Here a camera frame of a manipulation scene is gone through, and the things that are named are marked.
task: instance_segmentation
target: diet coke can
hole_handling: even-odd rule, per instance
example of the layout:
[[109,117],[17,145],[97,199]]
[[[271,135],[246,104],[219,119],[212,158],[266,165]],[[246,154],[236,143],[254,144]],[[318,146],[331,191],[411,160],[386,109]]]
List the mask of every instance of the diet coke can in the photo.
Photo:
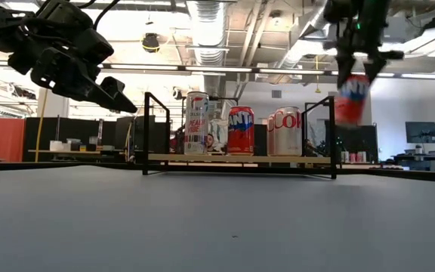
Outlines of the diet coke can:
[[301,113],[297,107],[275,112],[274,156],[301,155]]
[[363,108],[369,96],[370,81],[367,76],[349,76],[335,97],[335,122],[337,125],[356,127],[362,121]]
[[272,156],[275,152],[275,114],[271,113],[268,116],[268,125],[266,133],[266,148],[268,156]]
[[232,107],[227,127],[227,153],[253,155],[255,148],[255,114],[250,107]]
[[209,96],[200,91],[187,93],[184,154],[207,154]]

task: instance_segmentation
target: computer screen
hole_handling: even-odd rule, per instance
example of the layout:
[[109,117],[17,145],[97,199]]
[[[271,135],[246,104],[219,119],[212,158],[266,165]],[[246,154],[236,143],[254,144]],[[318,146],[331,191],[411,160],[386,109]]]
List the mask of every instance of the computer screen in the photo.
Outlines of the computer screen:
[[406,122],[409,144],[435,144],[435,122]]

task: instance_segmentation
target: white wall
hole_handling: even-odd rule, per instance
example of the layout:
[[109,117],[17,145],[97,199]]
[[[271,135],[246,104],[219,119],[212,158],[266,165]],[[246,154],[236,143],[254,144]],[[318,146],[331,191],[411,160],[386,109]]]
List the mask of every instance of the white wall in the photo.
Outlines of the white wall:
[[[231,97],[236,88],[235,82],[227,82],[227,96]],[[249,82],[242,93],[239,105],[250,106],[255,112],[255,120],[267,119],[270,113],[283,106],[299,107],[304,110],[306,102],[318,102],[329,95],[330,92],[336,92],[335,84],[320,84],[321,93],[316,93],[316,84],[303,86],[300,84],[281,84],[271,85],[269,83]],[[282,91],[282,98],[271,98],[272,90]],[[317,107],[308,115],[308,120],[328,119],[328,107]],[[362,123],[364,125],[372,124],[372,111],[370,101],[367,100],[364,110]]]
[[[381,160],[414,148],[407,144],[406,122],[435,122],[434,80],[377,79],[371,95]],[[435,144],[424,147],[435,150]]]

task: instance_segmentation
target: ceiling duct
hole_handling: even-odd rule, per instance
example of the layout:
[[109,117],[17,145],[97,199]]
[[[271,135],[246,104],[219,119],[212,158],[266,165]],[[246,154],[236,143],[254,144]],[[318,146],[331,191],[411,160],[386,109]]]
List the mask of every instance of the ceiling duct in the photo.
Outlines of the ceiling duct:
[[[325,4],[326,0],[317,1],[315,8],[311,12],[297,20],[290,32],[290,39],[295,39],[296,42],[290,47],[284,58],[275,65],[275,68],[293,69],[297,66],[300,59],[305,54],[308,54],[307,49],[309,48],[310,41],[304,41],[302,38],[321,31],[328,24],[323,18]],[[294,33],[299,34],[298,36],[292,37]],[[272,84],[280,84],[296,83],[299,79],[301,78],[286,75],[273,75],[269,76],[265,81]]]
[[[198,65],[223,66],[225,51],[220,50],[226,41],[226,3],[188,1],[187,7],[193,24],[193,44]],[[223,97],[220,76],[203,76],[200,91],[213,97]]]

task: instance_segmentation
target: black metal stand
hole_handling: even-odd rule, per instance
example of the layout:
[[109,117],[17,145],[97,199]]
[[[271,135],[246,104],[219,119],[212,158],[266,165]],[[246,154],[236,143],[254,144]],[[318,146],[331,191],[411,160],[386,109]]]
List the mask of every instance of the black metal stand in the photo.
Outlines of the black metal stand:
[[[179,172],[220,172],[220,173],[262,173],[262,174],[290,174],[290,175],[330,175],[331,179],[337,178],[337,166],[336,166],[336,151],[332,152],[332,157],[330,158],[329,167],[322,168],[289,168],[289,167],[229,167],[229,166],[213,166],[213,165],[169,165],[169,159],[164,160],[160,159],[152,159],[152,161],[157,161],[159,163],[150,163],[149,160],[149,142],[150,142],[150,98],[152,98],[156,103],[158,103],[164,110],[166,110],[166,137],[165,137],[165,154],[169,154],[169,141],[171,134],[170,127],[170,111],[167,107],[165,107],[156,97],[154,97],[151,93],[145,93],[145,104],[144,104],[144,122],[143,122],[143,165],[142,165],[142,173],[143,175],[148,175],[149,171],[158,171],[158,172],[169,172],[169,171],[179,171]],[[333,97],[327,97],[324,100],[316,103],[315,106],[311,107],[309,110],[312,110],[314,107],[318,107],[321,104],[329,103],[330,107],[334,106]],[[301,114],[301,118],[306,118],[307,111]],[[330,129],[330,138],[335,139],[335,112],[333,110],[330,111],[330,120],[332,128]],[[306,122],[302,122],[302,133],[303,130],[306,130]],[[333,150],[336,149],[336,143],[332,144]],[[225,156],[222,156],[223,162],[226,162],[227,159]]]
[[150,98],[154,100],[162,109],[165,110],[165,154],[169,154],[169,141],[171,140],[171,111],[164,106],[153,94],[148,91],[144,95],[143,105],[143,167],[142,174],[149,174],[149,142],[150,142]]
[[301,149],[305,151],[307,144],[307,134],[308,134],[308,113],[318,106],[329,107],[329,119],[330,119],[330,175],[332,179],[337,178],[337,141],[336,137],[336,126],[335,126],[335,98],[333,96],[328,96],[316,103],[305,103],[305,111],[301,113],[301,135],[303,135],[303,140],[301,142]]

